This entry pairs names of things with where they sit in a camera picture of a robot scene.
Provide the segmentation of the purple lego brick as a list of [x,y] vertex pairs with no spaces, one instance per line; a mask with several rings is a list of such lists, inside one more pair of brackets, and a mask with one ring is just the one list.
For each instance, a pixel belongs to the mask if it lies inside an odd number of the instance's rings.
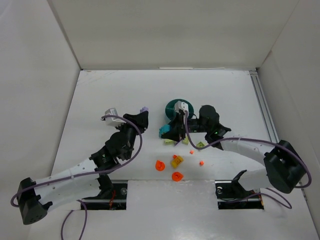
[[142,109],[140,109],[140,113],[143,113],[143,112],[148,112],[149,111],[149,108],[148,107],[146,107],[146,106],[144,106],[144,107],[142,107]]

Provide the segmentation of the teal printed lego brick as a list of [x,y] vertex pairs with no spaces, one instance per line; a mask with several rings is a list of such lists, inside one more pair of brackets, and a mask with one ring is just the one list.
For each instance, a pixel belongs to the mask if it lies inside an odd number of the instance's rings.
[[170,130],[171,130],[171,126],[169,124],[165,124],[162,127],[160,127],[158,131],[159,138],[162,138],[162,135],[169,132]]

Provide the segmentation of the teal divided round container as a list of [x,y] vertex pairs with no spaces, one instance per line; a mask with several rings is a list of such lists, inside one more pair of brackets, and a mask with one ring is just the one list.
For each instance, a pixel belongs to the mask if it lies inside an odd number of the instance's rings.
[[176,119],[176,115],[178,115],[178,113],[175,111],[175,104],[180,101],[180,102],[184,102],[188,105],[188,119],[192,119],[194,116],[194,108],[192,106],[192,104],[185,100],[185,99],[181,99],[181,98],[176,98],[171,100],[166,106],[165,106],[165,122],[166,124],[170,124],[171,122],[173,122],[174,124],[179,124],[179,125],[183,125],[183,120],[180,119],[180,117],[177,117],[177,121],[175,121]]

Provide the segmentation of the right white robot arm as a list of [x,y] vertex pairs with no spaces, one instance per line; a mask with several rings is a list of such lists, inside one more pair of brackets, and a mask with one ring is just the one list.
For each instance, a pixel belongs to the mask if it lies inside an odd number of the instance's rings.
[[190,139],[191,133],[204,133],[207,144],[193,144],[195,149],[213,147],[233,152],[264,167],[255,171],[242,170],[230,181],[229,187],[233,192],[273,187],[289,194],[307,173],[305,164],[289,142],[273,143],[236,135],[220,123],[220,115],[211,105],[201,106],[198,116],[195,116],[188,102],[177,100],[166,105],[165,115],[169,123],[159,129],[160,138],[180,142]]

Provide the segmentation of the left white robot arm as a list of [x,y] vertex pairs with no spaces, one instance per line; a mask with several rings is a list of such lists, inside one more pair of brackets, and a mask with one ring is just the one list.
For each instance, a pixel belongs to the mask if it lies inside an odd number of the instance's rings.
[[22,222],[31,225],[42,220],[54,209],[91,197],[105,197],[113,190],[109,174],[129,164],[139,154],[134,149],[136,138],[149,126],[149,109],[138,114],[118,116],[108,109],[101,120],[116,128],[103,147],[77,165],[46,178],[25,178],[19,184],[17,202]]

